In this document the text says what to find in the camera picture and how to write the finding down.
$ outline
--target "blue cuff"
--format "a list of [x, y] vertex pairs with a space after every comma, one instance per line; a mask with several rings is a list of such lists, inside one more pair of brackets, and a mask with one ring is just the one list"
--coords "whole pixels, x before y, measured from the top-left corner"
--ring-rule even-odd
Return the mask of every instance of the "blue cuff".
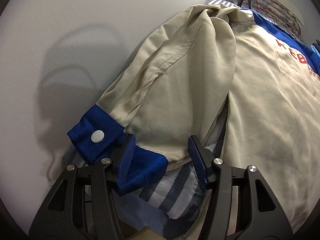
[[[91, 135], [97, 130], [103, 131], [104, 138], [101, 142], [94, 143]], [[112, 150], [123, 144], [126, 138], [123, 131], [123, 126], [99, 106], [94, 105], [67, 135], [84, 161], [92, 165], [103, 158], [110, 157]], [[119, 195], [125, 195], [157, 181], [164, 175], [168, 166], [167, 158], [136, 146], [134, 139], [130, 142], [126, 156], [130, 157], [119, 165], [115, 183], [115, 191]]]

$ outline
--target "striped fabric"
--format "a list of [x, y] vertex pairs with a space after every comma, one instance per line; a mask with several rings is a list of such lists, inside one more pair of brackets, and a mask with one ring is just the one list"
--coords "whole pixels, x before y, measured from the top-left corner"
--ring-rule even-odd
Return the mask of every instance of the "striped fabric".
[[236, 7], [236, 8], [240, 8], [239, 6], [235, 5], [234, 3], [231, 3], [229, 1], [226, 0], [212, 0], [208, 3], [208, 5], [217, 5], [217, 4], [223, 4], [227, 7]]
[[172, 219], [194, 221], [204, 198], [192, 162], [168, 171], [157, 182], [145, 187], [140, 198], [159, 208]]

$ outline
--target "blue fabric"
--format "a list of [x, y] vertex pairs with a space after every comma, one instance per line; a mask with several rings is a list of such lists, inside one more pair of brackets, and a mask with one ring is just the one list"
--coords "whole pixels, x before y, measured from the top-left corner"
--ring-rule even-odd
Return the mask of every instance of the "blue fabric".
[[277, 39], [284, 41], [291, 48], [294, 48], [300, 51], [306, 57], [306, 60], [310, 65], [310, 67], [313, 69], [313, 71], [317, 74], [320, 73], [320, 58], [316, 53], [314, 53], [306, 45], [290, 37], [287, 33], [282, 31], [278, 26], [274, 25], [271, 22], [268, 22], [266, 19], [264, 19], [262, 16], [260, 16], [256, 12], [254, 11], [252, 12], [254, 16], [254, 21], [257, 25], [264, 28], [268, 33], [272, 34]]
[[[96, 130], [104, 133], [104, 138], [99, 143], [91, 141], [91, 135]], [[113, 149], [122, 146], [126, 139], [124, 127], [97, 105], [91, 107], [67, 134], [88, 165], [110, 157]], [[119, 195], [125, 195], [145, 187], [161, 178], [167, 166], [167, 158], [138, 147], [135, 139], [132, 139], [119, 162], [115, 191]]]
[[314, 53], [318, 55], [318, 57], [320, 57], [319, 51], [316, 49], [315, 46], [311, 45], [310, 48], [313, 50]]

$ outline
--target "beige fabric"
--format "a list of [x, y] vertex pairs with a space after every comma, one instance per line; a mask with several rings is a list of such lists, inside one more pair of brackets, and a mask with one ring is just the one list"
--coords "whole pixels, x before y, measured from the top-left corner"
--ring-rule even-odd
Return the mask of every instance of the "beige fabric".
[[184, 164], [188, 163], [189, 161], [191, 161], [190, 157], [182, 159], [181, 161], [171, 162], [168, 164], [165, 172], [175, 170], [175, 169], [183, 166]]
[[304, 56], [250, 11], [196, 5], [152, 33], [97, 104], [177, 167], [188, 137], [204, 141], [228, 94], [222, 159], [256, 165], [297, 228], [320, 197], [319, 91]]
[[159, 27], [97, 103], [169, 162], [189, 157], [190, 135], [204, 140], [233, 79], [235, 37], [221, 18], [236, 11], [219, 10], [196, 5]]
[[148, 227], [144, 227], [138, 233], [127, 238], [127, 240], [165, 240], [164, 237], [159, 235], [157, 232], [153, 231]]

